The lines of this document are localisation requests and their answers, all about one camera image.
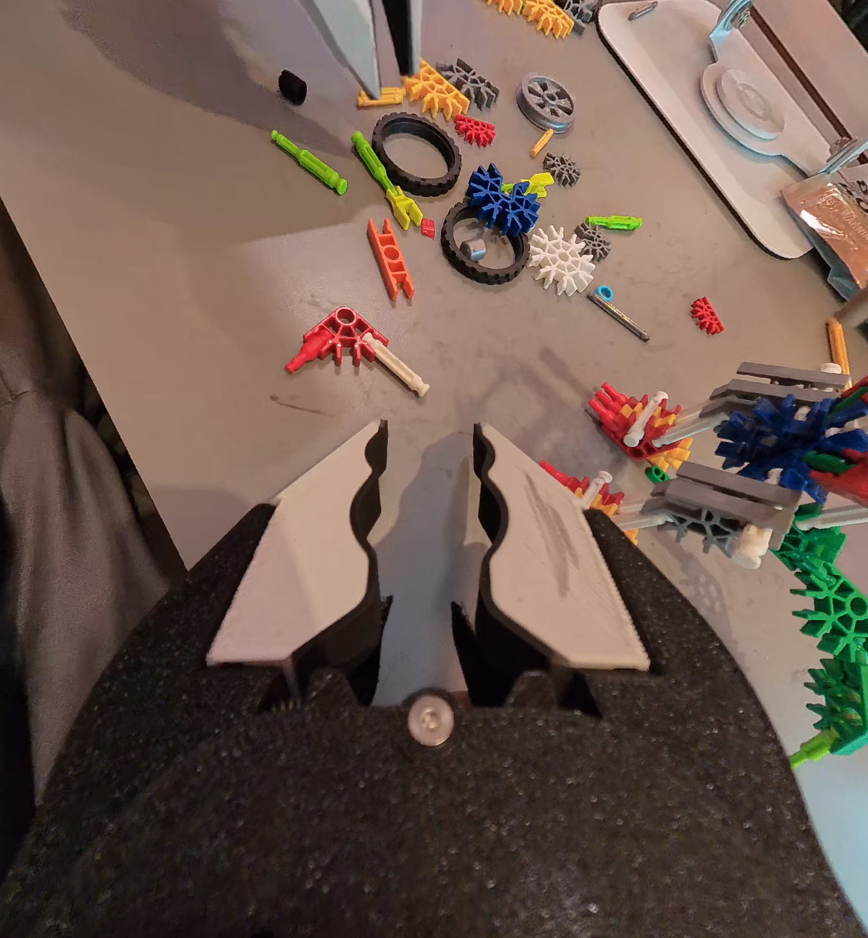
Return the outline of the thin dark grey rod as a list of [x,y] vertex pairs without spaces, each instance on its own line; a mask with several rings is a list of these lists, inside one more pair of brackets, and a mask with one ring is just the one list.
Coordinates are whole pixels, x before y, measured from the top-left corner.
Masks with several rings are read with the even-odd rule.
[[651,340],[651,336],[641,326],[614,305],[614,295],[608,287],[599,288],[590,295],[589,299],[640,341],[648,343]]

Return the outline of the white snowflake connector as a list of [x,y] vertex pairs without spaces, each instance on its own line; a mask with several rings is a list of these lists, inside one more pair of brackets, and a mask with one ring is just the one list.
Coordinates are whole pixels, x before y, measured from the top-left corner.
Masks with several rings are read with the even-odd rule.
[[583,253],[585,243],[576,235],[564,237],[564,229],[549,226],[548,231],[536,227],[529,237],[528,267],[537,269],[535,280],[547,289],[557,285],[557,294],[583,293],[593,280],[596,264],[590,254]]

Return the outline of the long orange rod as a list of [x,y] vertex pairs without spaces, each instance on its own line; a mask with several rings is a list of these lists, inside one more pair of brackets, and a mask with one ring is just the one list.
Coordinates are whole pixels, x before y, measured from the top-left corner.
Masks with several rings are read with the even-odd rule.
[[826,321],[826,335],[831,361],[840,366],[841,373],[846,379],[846,388],[850,387],[853,382],[847,351],[847,340],[843,326],[836,317],[832,317]]

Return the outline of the orange ladder piece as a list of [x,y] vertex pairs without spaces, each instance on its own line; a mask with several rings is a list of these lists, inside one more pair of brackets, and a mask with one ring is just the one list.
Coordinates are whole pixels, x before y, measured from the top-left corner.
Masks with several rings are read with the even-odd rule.
[[367,237],[389,298],[395,301],[399,296],[398,292],[401,291],[407,299],[412,299],[415,286],[393,231],[391,220],[386,219],[382,229],[379,230],[374,221],[369,219]]

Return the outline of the grey spoked wheel hub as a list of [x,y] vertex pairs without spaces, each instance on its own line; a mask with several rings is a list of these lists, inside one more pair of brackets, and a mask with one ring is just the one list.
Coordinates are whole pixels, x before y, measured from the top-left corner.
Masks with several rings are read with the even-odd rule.
[[570,132],[575,121],[576,100],[556,79],[542,73],[528,73],[521,79],[516,104],[534,126],[554,134]]

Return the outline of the printed toy packaging bag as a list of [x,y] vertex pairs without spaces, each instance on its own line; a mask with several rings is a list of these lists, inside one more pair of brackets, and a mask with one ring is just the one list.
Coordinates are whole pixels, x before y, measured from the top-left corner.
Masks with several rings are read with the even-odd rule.
[[828,282],[850,299],[868,282],[868,163],[806,178],[781,195],[827,262]]

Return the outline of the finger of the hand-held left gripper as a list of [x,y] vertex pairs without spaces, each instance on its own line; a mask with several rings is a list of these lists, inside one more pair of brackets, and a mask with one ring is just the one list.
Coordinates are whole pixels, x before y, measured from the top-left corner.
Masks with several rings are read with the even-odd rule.
[[305,8],[336,59],[370,99],[377,98],[381,76],[370,1],[306,1]]
[[401,76],[413,76],[421,68],[423,1],[383,0],[393,51]]

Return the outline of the colourful construction toy model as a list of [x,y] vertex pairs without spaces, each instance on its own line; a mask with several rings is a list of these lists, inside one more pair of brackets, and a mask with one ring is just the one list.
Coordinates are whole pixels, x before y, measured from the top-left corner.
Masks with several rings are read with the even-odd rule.
[[[668,407],[663,393],[629,397],[608,383],[589,401],[589,411],[624,455],[660,466],[671,479],[687,475],[681,468],[685,463],[707,467],[709,482],[719,480],[719,473],[711,478],[710,470],[749,479],[745,486],[721,483],[722,507],[735,504],[732,498],[728,502],[731,492],[734,497],[743,490],[763,492],[765,501],[767,485],[792,490],[784,498],[781,491],[779,498],[773,496],[798,511],[761,562],[774,554],[801,583],[793,593],[811,605],[795,616],[803,618],[803,633],[815,639],[824,658],[810,670],[806,684],[816,695],[808,705],[817,717],[816,733],[790,762],[797,768],[867,746],[868,597],[838,567],[847,525],[814,530],[800,518],[854,503],[868,507],[868,374],[846,388],[840,366],[833,363],[802,370],[745,362],[735,380],[715,389],[695,415]],[[546,462],[541,467],[578,496],[595,480],[566,475]],[[653,486],[643,504],[628,507],[612,483],[601,486],[592,508],[613,519],[620,510],[642,508],[660,487]],[[743,519],[739,510],[734,520],[737,516]],[[656,528],[673,532],[678,540],[694,533],[705,552],[716,549],[736,562],[724,549],[732,547],[732,539],[723,537],[734,533],[734,520],[710,510],[695,510],[694,519],[682,521],[679,531]]]

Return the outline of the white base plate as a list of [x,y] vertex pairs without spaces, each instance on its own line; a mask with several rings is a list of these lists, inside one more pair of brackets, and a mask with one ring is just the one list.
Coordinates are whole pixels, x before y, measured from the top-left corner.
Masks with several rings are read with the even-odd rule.
[[[742,34],[751,2],[719,8],[707,1],[663,1],[628,22],[628,14],[645,4],[603,6],[597,24],[605,43],[755,240],[786,260],[810,252],[781,192],[820,170],[829,144]],[[777,139],[764,142],[715,120],[700,84],[714,63],[750,73],[753,84],[776,102],[785,118]]]

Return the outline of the yellow clip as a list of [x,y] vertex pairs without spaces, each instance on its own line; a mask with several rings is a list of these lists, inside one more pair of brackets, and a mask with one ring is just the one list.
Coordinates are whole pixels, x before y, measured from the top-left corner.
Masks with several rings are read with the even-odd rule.
[[385,196],[394,219],[403,230],[406,231],[411,225],[418,228],[422,227],[423,212],[412,197],[405,194],[400,187],[387,189]]

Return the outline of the dark grey snowflake connector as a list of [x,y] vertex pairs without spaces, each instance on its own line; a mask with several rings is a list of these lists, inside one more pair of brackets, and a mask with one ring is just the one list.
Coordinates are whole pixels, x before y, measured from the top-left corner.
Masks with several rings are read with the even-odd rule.
[[486,111],[497,103],[498,87],[461,57],[457,57],[454,62],[438,62],[436,68],[447,82],[475,103],[481,111]]

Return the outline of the red corner connector assembly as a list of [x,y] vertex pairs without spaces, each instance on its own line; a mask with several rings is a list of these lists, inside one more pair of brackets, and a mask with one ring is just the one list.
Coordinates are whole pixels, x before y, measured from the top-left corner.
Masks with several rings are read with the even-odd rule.
[[357,311],[348,307],[337,308],[306,331],[298,353],[287,362],[285,370],[294,373],[302,366],[327,356],[333,356],[335,364],[340,366],[347,350],[351,353],[355,367],[360,365],[362,359],[378,360],[418,397],[428,392],[428,383],[391,351],[388,339]]

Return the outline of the blue snowflake connector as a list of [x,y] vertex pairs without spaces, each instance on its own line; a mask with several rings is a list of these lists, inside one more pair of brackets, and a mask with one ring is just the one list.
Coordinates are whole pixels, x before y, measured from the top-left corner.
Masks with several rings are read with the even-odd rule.
[[529,192],[529,182],[518,182],[509,191],[503,189],[503,178],[495,164],[475,170],[466,187],[466,205],[474,217],[497,229],[509,238],[527,235],[535,226],[540,203]]

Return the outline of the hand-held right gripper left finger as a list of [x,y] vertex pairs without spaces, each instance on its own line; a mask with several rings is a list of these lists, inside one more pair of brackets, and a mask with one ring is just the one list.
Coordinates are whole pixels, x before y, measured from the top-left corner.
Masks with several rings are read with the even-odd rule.
[[352,669],[381,644],[378,558],[388,425],[372,421],[283,489],[207,664]]

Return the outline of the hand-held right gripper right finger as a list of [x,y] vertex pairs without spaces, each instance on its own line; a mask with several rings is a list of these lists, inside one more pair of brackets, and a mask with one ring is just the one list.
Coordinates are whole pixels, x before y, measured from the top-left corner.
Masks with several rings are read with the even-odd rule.
[[483,560],[475,632],[503,674],[557,663],[650,669],[650,658],[575,494],[494,427],[473,431]]

